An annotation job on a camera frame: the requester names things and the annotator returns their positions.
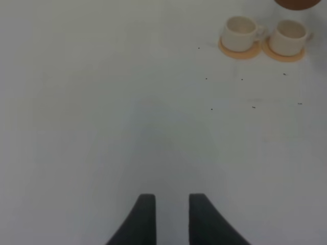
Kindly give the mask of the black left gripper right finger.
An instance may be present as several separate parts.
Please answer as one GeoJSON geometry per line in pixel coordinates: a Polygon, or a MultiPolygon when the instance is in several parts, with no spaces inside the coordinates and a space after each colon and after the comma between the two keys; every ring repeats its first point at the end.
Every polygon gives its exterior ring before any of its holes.
{"type": "Polygon", "coordinates": [[[189,244],[250,245],[202,193],[189,195],[189,244]]]}

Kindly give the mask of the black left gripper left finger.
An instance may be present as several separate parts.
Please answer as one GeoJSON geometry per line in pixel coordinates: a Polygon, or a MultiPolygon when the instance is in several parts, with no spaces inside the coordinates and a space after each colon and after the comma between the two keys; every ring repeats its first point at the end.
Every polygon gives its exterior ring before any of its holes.
{"type": "Polygon", "coordinates": [[[108,245],[155,245],[156,199],[153,194],[141,194],[130,213],[108,241],[108,245]]]}

